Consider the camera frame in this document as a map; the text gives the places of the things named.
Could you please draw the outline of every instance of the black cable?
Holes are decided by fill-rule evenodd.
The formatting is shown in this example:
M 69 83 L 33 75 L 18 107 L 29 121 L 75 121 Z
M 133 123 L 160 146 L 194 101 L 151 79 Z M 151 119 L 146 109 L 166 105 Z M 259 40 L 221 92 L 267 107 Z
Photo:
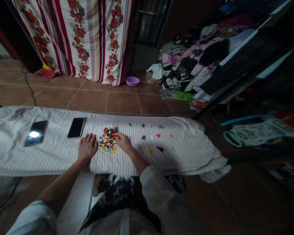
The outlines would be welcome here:
M 12 195 L 14 194 L 16 188 L 17 188 L 17 185 L 19 184 L 20 180 L 22 179 L 22 177 L 19 177 L 16 181 L 16 184 L 14 186 L 14 189 L 13 191 L 10 193 L 10 195 L 8 196 L 8 198 L 4 201 L 4 203 L 0 206 L 0 213 L 2 212 L 2 209 L 4 208 L 5 204 L 10 200 L 10 198 L 12 197 Z
M 21 71 L 22 71 L 22 73 L 24 73 L 24 78 L 25 78 L 26 84 L 27 84 L 28 88 L 30 89 L 30 92 L 31 92 L 32 98 L 33 98 L 33 100 L 34 100 L 35 106 L 37 106 L 37 104 L 36 104 L 36 99 L 35 99 L 35 97 L 34 97 L 34 92 L 33 92 L 33 90 L 30 88 L 30 86 L 29 86 L 29 84 L 28 84 L 28 81 L 27 81 L 27 73 L 23 71 L 23 68 L 24 68 L 24 66 L 22 66 Z

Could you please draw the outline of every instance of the plastic basin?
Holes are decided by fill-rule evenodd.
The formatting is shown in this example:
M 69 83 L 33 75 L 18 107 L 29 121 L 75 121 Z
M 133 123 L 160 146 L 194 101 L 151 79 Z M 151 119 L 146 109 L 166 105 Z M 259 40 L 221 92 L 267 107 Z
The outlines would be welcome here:
M 139 79 L 136 77 L 127 77 L 125 81 L 128 86 L 137 86 L 139 83 Z

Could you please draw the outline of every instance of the phone screen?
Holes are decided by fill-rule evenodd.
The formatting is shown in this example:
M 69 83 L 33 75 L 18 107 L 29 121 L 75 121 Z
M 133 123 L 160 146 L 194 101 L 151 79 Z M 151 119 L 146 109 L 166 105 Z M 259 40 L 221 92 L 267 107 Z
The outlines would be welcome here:
M 25 141 L 25 147 L 41 143 L 46 126 L 47 121 L 34 122 Z
M 82 135 L 85 118 L 76 117 L 73 119 L 68 138 L 79 138 Z

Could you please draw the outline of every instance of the ironing board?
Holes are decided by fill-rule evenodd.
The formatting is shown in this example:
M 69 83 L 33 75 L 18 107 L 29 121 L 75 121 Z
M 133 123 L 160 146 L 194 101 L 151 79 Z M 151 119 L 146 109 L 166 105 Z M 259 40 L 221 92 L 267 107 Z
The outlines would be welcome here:
M 83 136 L 99 136 L 118 126 L 133 147 L 164 175 L 200 175 L 214 182 L 231 169 L 204 134 L 204 126 L 182 117 L 125 117 L 32 106 L 0 108 L 0 176 L 61 174 L 77 159 L 80 139 L 68 139 L 73 118 L 86 117 Z M 24 147 L 32 123 L 48 120 L 42 143 Z M 98 149 L 88 171 L 137 176 L 130 158 L 118 146 L 114 154 Z

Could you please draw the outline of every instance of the pile of clothes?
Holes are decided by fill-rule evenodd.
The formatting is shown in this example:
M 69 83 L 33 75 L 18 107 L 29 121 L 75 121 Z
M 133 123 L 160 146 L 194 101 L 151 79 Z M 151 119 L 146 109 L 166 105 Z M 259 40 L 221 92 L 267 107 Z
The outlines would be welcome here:
M 268 11 L 268 5 L 247 11 L 233 2 L 219 9 L 222 18 L 209 19 L 213 24 L 201 25 L 197 34 L 177 35 L 162 46 L 157 66 L 152 65 L 148 71 L 165 76 L 163 89 L 198 93 L 219 69 L 219 63 L 255 32 L 261 23 L 258 18 Z

